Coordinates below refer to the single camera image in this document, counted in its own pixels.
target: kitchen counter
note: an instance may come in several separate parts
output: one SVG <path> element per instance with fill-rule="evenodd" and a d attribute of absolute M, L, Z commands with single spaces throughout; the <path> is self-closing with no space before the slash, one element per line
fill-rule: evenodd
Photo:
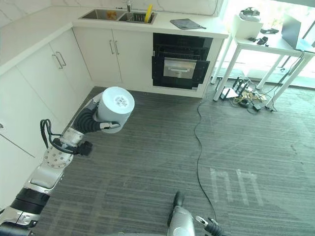
<path fill-rule="evenodd" d="M 219 17 L 158 12 L 152 25 L 79 19 L 92 9 L 91 7 L 52 6 L 0 28 L 0 75 L 73 26 L 222 39 L 228 37 Z M 169 22 L 172 19 L 183 18 L 190 18 L 207 29 L 182 30 Z"/>

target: white table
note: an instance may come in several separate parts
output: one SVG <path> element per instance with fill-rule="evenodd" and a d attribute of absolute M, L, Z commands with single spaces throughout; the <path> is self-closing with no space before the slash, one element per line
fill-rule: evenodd
<path fill-rule="evenodd" d="M 217 80 L 218 77 L 218 73 L 222 67 L 222 64 L 224 62 L 224 58 L 226 56 L 226 53 L 232 43 L 232 41 L 234 41 L 236 43 L 236 49 L 235 52 L 233 54 L 233 57 L 231 59 L 231 62 L 229 64 L 229 66 L 226 69 L 226 72 L 218 86 L 217 92 L 213 98 L 214 101 L 217 101 L 219 96 L 221 95 L 224 86 L 229 78 L 229 75 L 233 69 L 233 66 L 236 62 L 237 57 L 239 56 L 240 52 L 242 50 L 252 50 L 252 51 L 258 51 L 258 52 L 266 52 L 266 53 L 274 53 L 274 54 L 279 54 L 279 57 L 277 59 L 277 61 L 275 62 L 275 64 L 270 68 L 270 70 L 266 73 L 266 75 L 264 76 L 264 78 L 260 81 L 260 83 L 257 86 L 257 89 L 261 89 L 263 87 L 263 85 L 265 84 L 265 82 L 267 81 L 267 79 L 269 78 L 269 76 L 272 74 L 272 72 L 275 70 L 275 68 L 277 67 L 277 65 L 280 63 L 280 61 L 282 60 L 282 58 L 287 55 L 287 56 L 292 56 L 292 57 L 300 57 L 302 55 L 302 52 L 297 51 L 292 49 L 292 47 L 290 45 L 288 45 L 288 43 L 282 39 L 281 34 L 260 34 L 258 35 L 257 38 L 261 38 L 263 36 L 267 36 L 268 37 L 268 42 L 267 44 L 269 45 L 269 47 L 266 47 L 264 45 L 257 45 L 256 42 L 251 42 L 249 40 L 246 39 L 242 39 L 242 38 L 234 38 L 231 34 L 227 40 L 227 46 L 226 49 L 223 53 L 222 59 L 219 62 L 219 65 L 215 71 L 215 74 L 211 80 L 211 83 L 214 84 Z M 283 93 L 283 91 L 289 87 L 289 85 L 292 83 L 292 81 L 296 78 L 296 76 L 303 70 L 303 68 L 307 65 L 307 63 L 309 63 L 309 61 L 315 56 L 315 51 L 313 50 L 313 53 L 311 52 L 305 52 L 303 57 L 302 57 L 302 61 L 301 63 L 295 68 L 295 70 L 292 72 L 292 74 L 289 76 L 289 78 L 287 79 L 287 81 L 281 86 L 281 88 L 275 93 L 273 99 L 270 99 L 267 104 L 266 107 L 270 108 L 273 106 L 274 102 L 278 99 L 278 97 Z"/>

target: white cabinet door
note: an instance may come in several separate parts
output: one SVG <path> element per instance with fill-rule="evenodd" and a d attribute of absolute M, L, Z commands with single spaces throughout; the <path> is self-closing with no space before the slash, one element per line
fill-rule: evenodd
<path fill-rule="evenodd" d="M 152 85 L 153 33 L 113 29 L 123 84 Z"/>
<path fill-rule="evenodd" d="M 112 30 L 74 27 L 73 31 L 91 79 L 121 83 Z"/>
<path fill-rule="evenodd" d="M 49 45 L 17 65 L 22 75 L 64 127 L 78 109 L 76 95 Z"/>
<path fill-rule="evenodd" d="M 33 170 L 41 163 L 0 136 L 0 209 L 13 202 Z"/>
<path fill-rule="evenodd" d="M 64 65 L 63 71 L 81 105 L 93 86 L 72 29 L 50 42 L 50 46 Z"/>
<path fill-rule="evenodd" d="M 46 150 L 39 122 L 48 118 L 54 133 L 64 129 L 16 67 L 0 77 L 0 134 L 41 158 Z"/>

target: oven handle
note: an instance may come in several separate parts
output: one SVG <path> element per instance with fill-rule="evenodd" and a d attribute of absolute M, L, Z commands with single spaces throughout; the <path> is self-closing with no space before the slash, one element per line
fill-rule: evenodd
<path fill-rule="evenodd" d="M 186 69 L 186 70 L 180 70 L 180 69 L 173 69 L 173 68 L 168 68 L 170 71 L 175 71 L 175 72 L 189 72 L 190 69 Z"/>

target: cabinet handle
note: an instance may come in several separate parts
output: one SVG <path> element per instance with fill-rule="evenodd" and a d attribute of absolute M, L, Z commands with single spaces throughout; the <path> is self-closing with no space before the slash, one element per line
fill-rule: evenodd
<path fill-rule="evenodd" d="M 63 65 L 61 65 L 60 61 L 59 61 L 59 58 L 55 55 L 55 54 L 52 54 L 53 57 L 55 57 L 60 65 L 59 69 L 63 69 Z"/>
<path fill-rule="evenodd" d="M 115 48 L 116 48 L 117 55 L 119 55 L 118 47 L 117 47 L 117 40 L 115 40 Z"/>
<path fill-rule="evenodd" d="M 114 54 L 113 48 L 112 48 L 112 40 L 109 40 L 109 46 L 110 46 L 110 50 L 112 51 L 112 54 Z"/>
<path fill-rule="evenodd" d="M 63 60 L 63 66 L 66 66 L 67 64 L 65 63 L 64 59 L 63 59 L 63 56 L 60 52 L 56 52 L 56 54 L 59 54 L 61 59 Z"/>

